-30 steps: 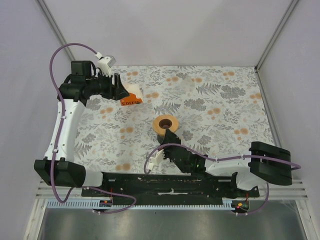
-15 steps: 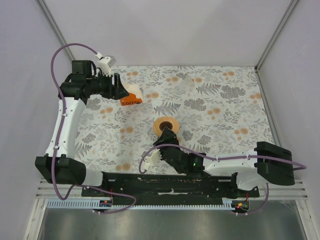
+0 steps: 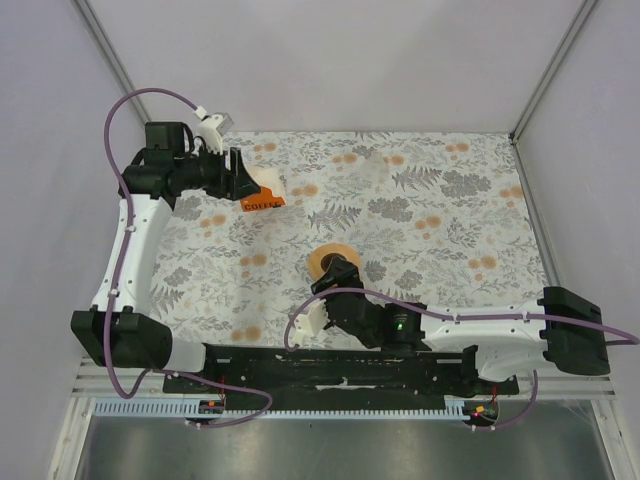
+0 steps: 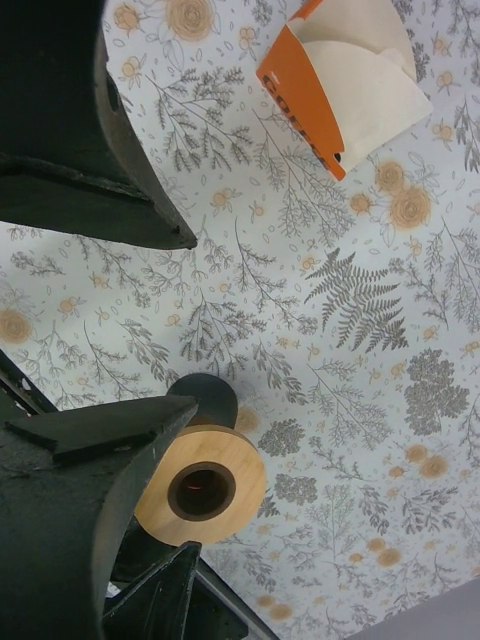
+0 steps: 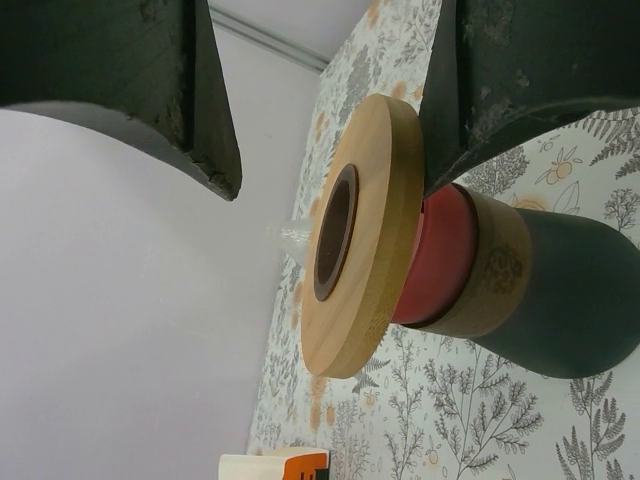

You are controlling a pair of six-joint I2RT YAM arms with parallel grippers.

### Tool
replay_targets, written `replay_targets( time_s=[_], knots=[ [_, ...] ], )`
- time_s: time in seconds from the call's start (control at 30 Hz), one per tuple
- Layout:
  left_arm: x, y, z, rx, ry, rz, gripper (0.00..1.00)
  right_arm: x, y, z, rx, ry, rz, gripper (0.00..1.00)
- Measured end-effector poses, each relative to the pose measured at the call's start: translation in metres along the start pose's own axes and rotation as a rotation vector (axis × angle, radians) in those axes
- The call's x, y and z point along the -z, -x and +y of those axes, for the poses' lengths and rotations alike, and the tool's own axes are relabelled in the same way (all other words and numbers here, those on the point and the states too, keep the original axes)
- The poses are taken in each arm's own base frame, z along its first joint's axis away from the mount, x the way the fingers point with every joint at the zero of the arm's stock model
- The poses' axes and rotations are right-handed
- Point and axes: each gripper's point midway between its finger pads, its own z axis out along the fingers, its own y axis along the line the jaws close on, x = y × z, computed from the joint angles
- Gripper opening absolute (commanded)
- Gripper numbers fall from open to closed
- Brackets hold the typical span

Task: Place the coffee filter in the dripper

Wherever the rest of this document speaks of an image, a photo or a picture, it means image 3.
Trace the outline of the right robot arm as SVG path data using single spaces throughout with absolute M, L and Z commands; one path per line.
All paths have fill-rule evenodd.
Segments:
M 549 365 L 572 375 L 610 372 L 601 310 L 559 286 L 538 300 L 503 307 L 444 308 L 420 303 L 378 305 L 365 294 L 358 267 L 339 253 L 309 264 L 311 290 L 334 292 L 324 299 L 329 326 L 355 337 L 368 349 L 461 353 L 475 359 L 458 368 L 467 392 Z

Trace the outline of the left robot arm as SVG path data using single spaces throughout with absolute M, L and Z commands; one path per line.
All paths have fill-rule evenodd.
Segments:
M 202 343 L 179 340 L 151 317 L 156 254 L 176 201 L 186 191 L 238 201 L 260 187 L 239 149 L 224 148 L 232 124 L 223 113 L 207 115 L 196 130 L 181 122 L 148 122 L 146 145 L 123 173 L 116 238 L 91 306 L 72 315 L 71 330 L 99 366 L 186 371 L 198 392 L 219 384 L 220 368 Z

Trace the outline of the orange coffee filter box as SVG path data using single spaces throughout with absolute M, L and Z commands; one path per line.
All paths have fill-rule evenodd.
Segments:
M 244 212 L 257 212 L 287 205 L 285 186 L 276 168 L 250 166 L 248 172 L 259 185 L 260 191 L 241 201 Z

